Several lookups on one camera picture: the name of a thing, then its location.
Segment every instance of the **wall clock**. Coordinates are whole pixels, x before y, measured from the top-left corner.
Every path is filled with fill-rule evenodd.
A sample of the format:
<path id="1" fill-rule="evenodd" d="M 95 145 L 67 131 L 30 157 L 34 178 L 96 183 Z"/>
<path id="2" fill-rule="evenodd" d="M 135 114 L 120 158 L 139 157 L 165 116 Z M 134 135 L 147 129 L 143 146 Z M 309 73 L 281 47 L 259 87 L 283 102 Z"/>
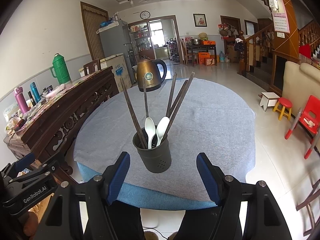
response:
<path id="1" fill-rule="evenodd" d="M 148 11 L 143 11 L 141 14 L 140 14 L 140 17 L 141 19 L 149 19 L 150 18 L 150 13 Z"/>

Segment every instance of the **beige sofa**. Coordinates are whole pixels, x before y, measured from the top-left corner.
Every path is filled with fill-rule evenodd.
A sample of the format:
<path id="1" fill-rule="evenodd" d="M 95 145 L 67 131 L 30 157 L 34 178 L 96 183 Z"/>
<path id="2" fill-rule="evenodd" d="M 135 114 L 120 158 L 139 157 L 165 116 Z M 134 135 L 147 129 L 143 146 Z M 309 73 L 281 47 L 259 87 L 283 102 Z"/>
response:
<path id="1" fill-rule="evenodd" d="M 320 99 L 320 70 L 307 64 L 301 65 L 287 61 L 284 70 L 282 96 L 292 102 L 292 114 L 305 107 L 309 96 Z M 320 150 L 320 140 L 316 144 Z"/>

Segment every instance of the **screw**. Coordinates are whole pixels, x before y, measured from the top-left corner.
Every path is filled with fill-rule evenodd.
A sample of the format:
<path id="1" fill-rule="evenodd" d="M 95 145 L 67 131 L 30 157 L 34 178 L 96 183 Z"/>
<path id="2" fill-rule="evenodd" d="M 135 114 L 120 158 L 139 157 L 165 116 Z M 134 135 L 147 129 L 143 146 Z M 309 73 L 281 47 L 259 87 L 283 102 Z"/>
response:
<path id="1" fill-rule="evenodd" d="M 69 182 L 67 182 L 67 181 L 63 181 L 60 184 L 61 187 L 68 187 L 68 185 L 69 185 Z"/>
<path id="2" fill-rule="evenodd" d="M 259 185 L 260 185 L 261 187 L 265 187 L 267 184 L 266 184 L 265 181 L 259 180 Z"/>
<path id="3" fill-rule="evenodd" d="M 93 180 L 94 181 L 100 181 L 100 180 L 102 180 L 102 176 L 101 175 L 96 175 L 96 176 L 93 177 Z"/>
<path id="4" fill-rule="evenodd" d="M 231 175 L 226 175 L 224 179 L 229 182 L 233 181 L 233 177 Z"/>

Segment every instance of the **picture frame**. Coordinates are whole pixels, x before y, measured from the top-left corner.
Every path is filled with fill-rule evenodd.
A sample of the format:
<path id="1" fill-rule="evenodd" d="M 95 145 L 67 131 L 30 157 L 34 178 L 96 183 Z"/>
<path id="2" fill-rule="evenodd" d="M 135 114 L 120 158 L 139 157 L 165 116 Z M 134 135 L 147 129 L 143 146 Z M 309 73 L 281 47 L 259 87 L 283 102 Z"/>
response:
<path id="1" fill-rule="evenodd" d="M 204 13 L 194 13 L 193 19 L 196 27 L 207 27 L 207 19 Z"/>

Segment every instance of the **round table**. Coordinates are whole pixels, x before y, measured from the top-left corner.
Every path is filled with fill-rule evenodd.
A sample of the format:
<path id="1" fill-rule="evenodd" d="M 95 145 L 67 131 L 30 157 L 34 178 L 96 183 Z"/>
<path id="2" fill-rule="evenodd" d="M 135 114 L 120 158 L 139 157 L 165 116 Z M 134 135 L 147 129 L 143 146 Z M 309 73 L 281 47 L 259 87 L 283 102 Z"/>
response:
<path id="1" fill-rule="evenodd" d="M 149 116 L 158 124 L 165 116 L 172 80 L 147 93 Z M 173 98 L 184 80 L 177 80 Z M 128 89 L 140 126 L 144 126 L 143 93 Z M 196 168 L 196 156 L 205 152 L 213 165 L 240 182 L 255 165 L 254 112 L 230 89 L 194 78 L 168 133 L 172 164 L 162 173 L 148 171 L 132 144 L 135 128 L 124 94 L 99 106 L 85 121 L 76 138 L 74 159 L 84 180 L 115 163 L 122 151 L 131 164 L 118 200 L 161 210 L 215 206 Z"/>

